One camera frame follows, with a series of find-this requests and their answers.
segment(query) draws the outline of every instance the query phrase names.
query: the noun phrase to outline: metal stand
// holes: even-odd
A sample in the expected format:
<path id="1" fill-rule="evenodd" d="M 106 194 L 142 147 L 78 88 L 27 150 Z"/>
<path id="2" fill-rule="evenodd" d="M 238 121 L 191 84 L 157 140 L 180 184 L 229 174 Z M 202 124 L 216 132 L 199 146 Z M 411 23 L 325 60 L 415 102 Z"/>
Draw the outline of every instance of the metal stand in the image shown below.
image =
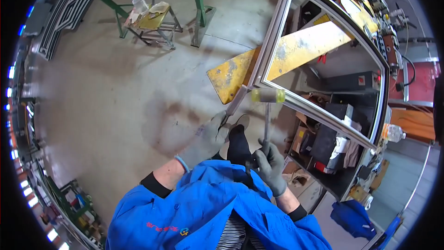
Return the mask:
<path id="1" fill-rule="evenodd" d="M 121 22 L 120 22 L 120 19 L 119 19 L 119 15 L 121 16 L 121 17 L 123 17 L 123 18 L 125 18 L 125 19 L 127 19 L 128 18 L 128 16 L 129 16 L 129 14 L 124 10 L 124 9 L 122 9 L 122 7 L 129 7 L 129 6 L 131 6 L 131 7 L 133 7 L 133 5 L 132 4 L 116 4 L 114 1 L 112 1 L 112 0 L 100 0 L 100 1 L 102 1 L 103 3 L 105 3 L 109 8 L 111 8 L 111 9 L 113 9 L 114 10 L 114 12 L 115 12 L 115 17 L 116 17 L 116 20 L 117 20 L 117 28 L 119 29 L 119 37 L 120 38 L 125 38 L 125 36 L 126 36 L 126 34 L 128 33 L 128 30 L 123 30 L 122 29 L 122 24 L 121 24 Z"/>
<path id="2" fill-rule="evenodd" d="M 207 31 L 207 27 L 213 18 L 216 8 L 203 5 L 203 0 L 195 0 L 197 7 L 196 25 L 194 27 L 194 36 L 191 40 L 193 47 L 200 47 L 203 36 Z"/>

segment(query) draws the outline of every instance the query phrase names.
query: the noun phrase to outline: electrical equipment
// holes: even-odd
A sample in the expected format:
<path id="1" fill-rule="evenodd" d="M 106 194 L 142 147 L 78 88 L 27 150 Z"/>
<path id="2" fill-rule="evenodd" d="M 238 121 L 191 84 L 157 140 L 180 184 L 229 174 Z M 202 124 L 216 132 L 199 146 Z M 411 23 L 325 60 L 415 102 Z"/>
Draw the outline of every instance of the electrical equipment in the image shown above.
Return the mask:
<path id="1" fill-rule="evenodd" d="M 323 79 L 326 91 L 379 92 L 380 76 L 372 71 Z"/>

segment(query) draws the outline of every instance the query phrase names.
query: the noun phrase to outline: yellow board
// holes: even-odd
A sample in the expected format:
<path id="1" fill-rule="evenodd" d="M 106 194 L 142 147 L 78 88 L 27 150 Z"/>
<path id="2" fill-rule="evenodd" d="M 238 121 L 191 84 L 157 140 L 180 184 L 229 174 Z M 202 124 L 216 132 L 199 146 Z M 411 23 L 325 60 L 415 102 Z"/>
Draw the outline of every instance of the yellow board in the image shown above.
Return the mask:
<path id="1" fill-rule="evenodd" d="M 378 24 L 372 16 L 355 0 L 340 0 L 341 7 L 350 15 L 354 22 L 363 27 L 366 25 L 371 33 L 378 31 Z"/>
<path id="2" fill-rule="evenodd" d="M 333 22 L 283 36 L 278 42 L 267 80 L 286 74 L 350 41 L 351 38 Z M 260 50 L 261 47 L 249 50 L 207 71 L 223 104 L 231 102 L 242 84 L 248 83 Z"/>

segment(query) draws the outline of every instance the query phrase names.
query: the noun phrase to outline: blue cloth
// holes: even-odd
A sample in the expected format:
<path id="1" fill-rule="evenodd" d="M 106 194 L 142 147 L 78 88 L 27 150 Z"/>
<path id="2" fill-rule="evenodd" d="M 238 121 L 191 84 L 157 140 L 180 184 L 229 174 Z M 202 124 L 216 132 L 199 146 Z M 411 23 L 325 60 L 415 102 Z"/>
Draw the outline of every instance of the blue cloth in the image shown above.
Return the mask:
<path id="1" fill-rule="evenodd" d="M 331 249 L 313 215 L 293 223 L 270 202 L 260 177 L 253 171 L 251 176 L 258 192 L 239 182 L 247 177 L 244 166 L 207 160 L 165 199 L 136 186 L 116 207 L 106 249 L 214 249 L 232 210 L 267 249 Z"/>
<path id="2" fill-rule="evenodd" d="M 356 200 L 335 202 L 330 217 L 353 237 L 365 237 L 371 240 L 376 235 L 365 208 Z"/>

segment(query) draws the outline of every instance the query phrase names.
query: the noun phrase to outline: gray work glove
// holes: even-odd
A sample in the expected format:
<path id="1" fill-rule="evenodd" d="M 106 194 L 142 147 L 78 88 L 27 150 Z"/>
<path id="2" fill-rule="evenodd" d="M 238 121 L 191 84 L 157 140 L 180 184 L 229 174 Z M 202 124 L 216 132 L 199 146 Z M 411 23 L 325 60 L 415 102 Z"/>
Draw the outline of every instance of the gray work glove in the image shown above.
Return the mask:
<path id="1" fill-rule="evenodd" d="M 226 112 L 222 111 L 199 127 L 193 142 L 175 156 L 187 172 L 202 161 L 213 157 L 225 144 L 225 139 L 230 131 L 228 125 L 223 125 L 219 129 L 225 114 Z"/>
<path id="2" fill-rule="evenodd" d="M 276 145 L 269 144 L 269 153 L 266 157 L 263 148 L 256 150 L 253 157 L 259 165 L 258 175 L 269 186 L 274 197 L 279 197 L 284 194 L 287 189 L 287 183 L 282 178 L 282 171 L 284 170 L 284 157 L 279 153 Z"/>

